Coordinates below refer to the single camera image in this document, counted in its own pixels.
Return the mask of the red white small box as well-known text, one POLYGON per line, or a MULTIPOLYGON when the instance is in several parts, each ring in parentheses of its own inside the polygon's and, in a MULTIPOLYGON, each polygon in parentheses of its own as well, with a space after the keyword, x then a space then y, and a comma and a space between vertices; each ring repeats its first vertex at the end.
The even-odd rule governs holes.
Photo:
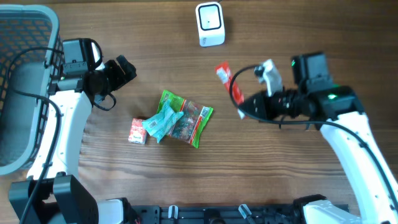
POLYGON ((135 144, 145 144, 147 139, 147 131, 144 129, 143 119, 134 118, 131 123, 131 129, 128 141, 135 144))

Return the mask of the green candy bag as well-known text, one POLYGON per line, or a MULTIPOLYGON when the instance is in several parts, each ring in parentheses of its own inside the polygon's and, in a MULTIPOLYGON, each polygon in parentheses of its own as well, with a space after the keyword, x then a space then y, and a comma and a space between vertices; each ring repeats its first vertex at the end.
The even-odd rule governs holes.
POLYGON ((167 135, 199 148, 200 135, 211 117, 213 108, 186 100, 171 91, 164 90, 159 101, 158 112, 168 100, 170 100, 170 107, 175 112, 182 111, 183 116, 174 124, 167 135))

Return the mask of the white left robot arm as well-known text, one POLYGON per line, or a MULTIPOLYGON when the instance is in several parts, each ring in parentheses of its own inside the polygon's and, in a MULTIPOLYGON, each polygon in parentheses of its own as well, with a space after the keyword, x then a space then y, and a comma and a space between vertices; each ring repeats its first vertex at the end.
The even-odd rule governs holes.
POLYGON ((78 178, 85 124, 93 107, 136 76, 125 57, 103 61, 89 38, 63 41, 62 72, 36 99, 48 109, 34 138, 39 150, 25 181, 14 182, 9 201, 21 223, 133 223, 125 198, 98 202, 78 178))

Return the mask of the grey plastic shopping basket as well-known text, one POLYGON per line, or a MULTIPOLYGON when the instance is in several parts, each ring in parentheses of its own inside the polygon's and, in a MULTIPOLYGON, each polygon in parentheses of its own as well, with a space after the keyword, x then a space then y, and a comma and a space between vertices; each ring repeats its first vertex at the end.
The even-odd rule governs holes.
POLYGON ((46 97, 64 63, 60 22, 41 5, 1 5, 1 175, 30 167, 47 121, 46 97))

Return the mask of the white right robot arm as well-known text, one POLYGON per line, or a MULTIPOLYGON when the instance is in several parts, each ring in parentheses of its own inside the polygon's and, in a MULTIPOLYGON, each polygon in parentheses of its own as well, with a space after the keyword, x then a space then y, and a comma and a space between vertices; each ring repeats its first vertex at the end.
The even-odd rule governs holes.
POLYGON ((314 126, 335 152, 356 197, 359 215, 322 195, 294 201, 294 223, 396 223, 397 181, 372 134, 354 90, 334 83, 326 55, 292 57, 296 89, 286 89, 272 60, 251 65, 266 89, 236 108, 263 123, 314 126))

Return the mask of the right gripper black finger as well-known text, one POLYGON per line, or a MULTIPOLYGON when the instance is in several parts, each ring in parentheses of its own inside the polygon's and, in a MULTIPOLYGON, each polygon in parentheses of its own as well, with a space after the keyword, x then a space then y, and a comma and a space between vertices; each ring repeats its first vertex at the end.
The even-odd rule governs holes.
POLYGON ((249 116, 253 119, 264 119, 264 106, 262 104, 253 102, 244 102, 241 103, 238 108, 245 113, 246 116, 249 116))
POLYGON ((249 98, 246 98, 242 103, 239 104, 240 108, 243 107, 264 107, 264 95, 262 93, 256 93, 249 98))

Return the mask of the teal white tissue pack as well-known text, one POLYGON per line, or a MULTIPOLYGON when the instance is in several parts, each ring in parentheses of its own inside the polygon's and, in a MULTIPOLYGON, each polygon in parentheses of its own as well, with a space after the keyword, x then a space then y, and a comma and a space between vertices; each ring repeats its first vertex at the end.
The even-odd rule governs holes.
POLYGON ((156 138, 157 142, 164 138, 183 116, 183 112, 175 112, 170 106, 170 100, 164 102, 162 109, 153 117, 142 122, 143 128, 150 136, 156 138))

